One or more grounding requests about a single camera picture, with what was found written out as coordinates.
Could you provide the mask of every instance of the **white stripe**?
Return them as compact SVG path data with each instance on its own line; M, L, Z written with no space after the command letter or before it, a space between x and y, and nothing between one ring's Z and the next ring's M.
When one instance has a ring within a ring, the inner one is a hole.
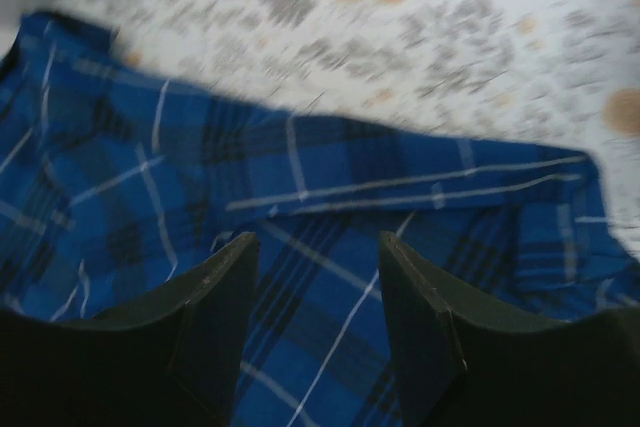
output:
M598 286L596 290L596 312L600 312L601 310L605 310L609 306L609 302L607 301L607 291L613 284L614 279L605 279Z
M608 224L619 229L638 229L640 224L631 224L625 222L617 222L615 219L609 219L607 217L576 217L576 223L578 224Z
M415 212L411 212L409 214L409 216L407 217L407 219L400 225L400 227L396 231L396 235L398 237L402 236L402 234L404 233L405 229L407 228L407 225L409 225L409 222L411 221L411 219L413 218L414 215L415 215ZM369 294L371 289L373 289L373 286L375 285L375 283L378 281L378 276L379 275L380 275L379 271L378 271L378 269L376 269L376 273L373 275L373 278L369 282L369 285L367 285L367 288L364 290L364 292L362 293L362 295L360 296L360 298L358 299L356 304L353 306L353 308L351 309L351 312L349 312L349 315L347 315L347 319L345 320L344 324L342 325L342 328L340 329L340 332L338 333L338 336L336 337L336 340L333 342L333 345L329 349L329 353L327 354L327 356L322 361L322 364L320 365L320 369L318 370L318 373L316 374L315 378L311 382L311 385L309 386L309 389L307 390L307 393L302 398L302 401L300 402L300 404L296 408L296 411L294 412L293 416L291 417L291 420L289 420L289 423L287 424L287 427L291 427L291 425L295 422L295 420L298 417L298 415L300 415L300 412L302 411L302 409L304 407L304 404L309 399L309 396L311 395L311 392L313 392L313 389L315 388L316 384L318 383L318 380L320 380L320 377L322 376L322 373L324 372L324 369L329 364L329 360L331 360L331 357L333 356L334 352L338 348L338 345L340 344L340 341L342 340L342 337L344 336L345 332L349 328L349 325L351 324L351 321L353 320L353 318L355 317L356 313L358 312L358 309L360 309L360 306L362 305L364 300L367 298L367 295Z
M440 182L436 182L431 186L431 193L433 194L433 206L436 210L440 210L444 207L445 196L442 192L442 184Z
M293 172L293 180L298 190L298 199L304 200L309 196L307 186L304 181L304 173L302 172L302 164L298 156L298 148L296 146L296 131L293 125L295 116L287 119L287 150L289 152L289 162L291 163L291 171Z
M165 282L167 282L169 279L171 279L173 273L178 267L178 257L176 257L176 253L173 250L171 241L169 240L169 232L167 232L167 226L164 222L164 209L162 207L162 201L160 200L160 194L158 193L156 183L153 180L153 177L151 176L151 173L149 172L149 169L147 167L147 158L144 155L144 149L142 148L142 145L138 145L138 147L136 147L136 153L138 154L138 159L140 160L142 178L144 179L144 183L147 185L147 191L149 192L149 197L151 197L151 203L153 204L153 208L158 216L158 230L160 231L162 246L164 247L164 251L167 254L167 259L171 264L171 272L169 272L169 276L165 280Z
M9 152L9 155L7 155L5 159L2 161L2 164L0 164L0 174L4 169L7 168L7 165L9 165L9 163L18 154L18 152L20 152L20 149L22 149L24 144L27 143L27 140L29 140L29 137L31 137L31 134L33 134L33 128L29 128L29 130L27 130L27 132L22 136L22 138L13 147L13 149L11 149L11 152Z
M618 295L618 301L622 305L624 305L625 307L637 307L638 306L638 301L635 300L635 299L632 299L628 295L619 294Z
M145 162L142 165L139 165L137 167L134 167L133 169L127 170L126 172L123 172L122 174L114 177L113 179L110 179L110 180L107 180L106 182L103 182L102 184L98 185L97 187L91 187L90 189L85 190L81 194L78 194L73 199L71 199L71 202L69 203L69 205L70 206L77 205L77 204L80 204L80 203L84 202L85 200L90 199L91 197L95 197L100 192L103 192L103 191L105 191L107 189L111 189L112 187L115 187L116 185L121 184L122 182L124 182L128 178L133 177L134 175L138 175L139 173L142 172L143 169L149 169L151 167L155 167L156 165L158 165L163 160L164 160L163 156L155 157L155 158L151 159L150 161Z
M467 175L473 175L476 172L476 164L473 158L473 149L469 139L457 139L458 152L460 152L460 161Z
M359 208L359 207L383 207L391 205L409 204L415 202L433 202L436 198L444 201L446 199L464 199L467 197L475 197L481 195L502 194L506 192L516 192L518 190L533 187L534 185L547 182L549 180L559 180L562 182L570 182L573 180L579 180L581 176L579 174L558 175L550 174L539 179L531 180L529 182L523 182L522 184L509 185L506 187L492 187L489 189L476 189L466 190L463 192L449 192L440 195L409 195L406 197L390 197L388 199L365 199L365 200L352 200L344 202L333 202L327 204L311 205L308 207L301 207L293 211L293 215L311 213L311 212L326 212L330 210L340 210L345 208Z
M404 222L402 222L402 224L400 224L400 227L398 227L398 230L396 230L396 237L398 238L402 237L402 234L404 234L404 231L407 230L407 226L409 225L409 222L411 222L411 220L415 217L417 212L418 212L417 210L414 210L407 216L406 219L404 219Z
M297 409L300 405L296 398L293 397L289 392L284 390L284 388L282 388L280 384L278 384L267 374L256 369L244 360L240 362L240 369L256 379L258 382L264 384L264 386L267 387L271 392L273 392L276 397L278 397L292 409ZM302 420L302 423L307 427L320 427L319 424L316 424L313 420L311 420L311 417L309 417L309 414L307 414L304 409L300 410L300 420Z
M84 316L87 312L87 302L89 301L89 295L91 292L91 283L89 281L89 276L84 271L84 259L80 262L80 268L78 269L78 277L80 278L80 282L82 283L82 292L84 295L84 299L82 300L82 305L80 306L80 317L84 319Z
M216 235L216 238L213 239L209 252L213 252L213 249L216 248L216 246L218 245L218 242L220 241L226 242L231 238L232 235L233 235L233 232L231 231L220 232L218 235Z
M307 197L323 197L327 195L339 195L349 192L360 192L369 189L382 189L387 187L397 187L400 185L418 184L422 182L434 182L439 180L455 179L465 177L478 172L516 172L521 170L538 169L561 164L572 164L583 162L586 157L567 157L566 159L549 160L544 162L531 162L529 164L505 164L505 165L485 165L469 170L457 172L443 172L441 174L419 175L416 177L400 177L397 179L375 180L363 182L362 184L345 185L340 187L330 187L326 189L316 189L307 192ZM280 202L291 202L299 200L298 193L270 195L255 199L237 200L227 205L227 210L246 209Z
M49 129L49 85L47 85L42 93L40 122L42 124L42 133Z
M111 50L114 47L116 39L118 38L118 32L120 32L120 29L118 29L117 27L114 27L111 29L111 32L109 33L109 43L111 44L111 47L109 48L109 53L111 53Z
M54 210L53 212L51 212L51 220L68 231L72 231L76 226L74 220L70 219L59 210Z
M5 201L0 200L0 215L4 215L8 219L11 219L20 227L33 230L35 233L44 235L47 230L47 226L37 219L27 217L14 206L7 204Z
M586 188L582 188L576 192L576 195L574 196L574 205L573 221L576 223L576 235L579 245L585 252L591 252L591 236L589 235L589 227L578 220L585 218L585 214L587 213Z
M158 105L156 105L156 118L153 120L153 131L151 132L151 148L154 154L160 152L160 121L162 120L162 109L164 107L164 98L167 95L167 88L170 81L167 80L160 89L160 97Z
M47 68L44 71L42 86L40 87L42 90L42 101L40 102L40 122L42 123L42 132L46 132L49 128L49 75L51 74L51 67L53 66L55 56L56 44L53 44L53 47L51 47L51 50L49 51L49 60L47 61Z
M69 298L64 303L64 305L61 305L60 308L53 313L51 319L49 319L50 322L55 322L62 314L69 310L69 306L71 305L71 302L73 302L73 299L75 298L77 292L78 286L76 285L71 291L71 294L69 295Z
M14 297L11 294L4 294L4 303L5 305L7 305L8 307L11 307L11 309L20 314L20 315L27 315L24 312L24 309L22 308L22 305L20 305L20 301Z
M316 252L315 250L309 248L307 245L303 244L299 240L294 239L285 230L282 230L276 225L272 224L271 222L266 222L266 221L260 222L260 226L263 229L265 229L267 232L269 232L271 235L273 235L276 239L289 245L291 248L297 250L298 252L305 255L306 257L313 260L314 262L320 264L320 266L323 269L328 270L332 274L337 275L345 282L354 286L356 289L364 291L367 288L366 282L362 280L360 277L353 275L351 272L349 272L345 268L336 264L333 260L328 259L327 257L323 256L319 252ZM375 288L371 289L370 295L376 300L379 300L379 301L382 300L382 294L378 289L375 289Z
M51 164L51 160L49 160L49 156L46 152L43 152L40 156L40 163L44 168L45 173L49 176L49 180L60 190L64 190L63 183L60 182L53 165Z
M576 217L575 221L579 224L606 224L607 218L583 216L583 217Z
M558 230L564 242L564 275L567 282L576 281L578 268L576 265L576 245L571 226L571 207L569 204L559 205L556 209Z

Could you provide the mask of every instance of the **plaid fabric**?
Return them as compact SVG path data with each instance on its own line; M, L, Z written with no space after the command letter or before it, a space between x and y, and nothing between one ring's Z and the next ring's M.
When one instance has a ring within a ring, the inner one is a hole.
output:
M135 72L113 38L36 14L4 61L2 299L90 317L256 231L237 426L399 425L380 231L549 316L640 298L583 153L271 111Z

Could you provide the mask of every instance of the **blue plaid shirt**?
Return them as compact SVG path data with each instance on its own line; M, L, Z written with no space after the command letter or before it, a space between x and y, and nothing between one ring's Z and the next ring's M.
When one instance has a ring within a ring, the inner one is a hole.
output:
M4 60L3 303L90 317L257 232L237 426L399 425L383 230L529 311L571 320L640 298L581 152L296 117L136 72L113 39L35 14Z

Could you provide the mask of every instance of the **patterned floor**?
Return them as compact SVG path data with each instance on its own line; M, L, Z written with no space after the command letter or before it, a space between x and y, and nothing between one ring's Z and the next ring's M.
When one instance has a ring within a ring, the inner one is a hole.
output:
M615 234L640 253L640 0L56 4L122 26L132 65L234 96L591 150Z

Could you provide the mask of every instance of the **floor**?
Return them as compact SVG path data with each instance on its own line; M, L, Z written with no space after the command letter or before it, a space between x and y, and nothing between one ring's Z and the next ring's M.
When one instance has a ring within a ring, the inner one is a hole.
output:
M15 32L7 22L33 2L1 0L3 45ZM613 232L640 256L640 0L55 4L120 25L118 55L132 66L233 96L589 150Z

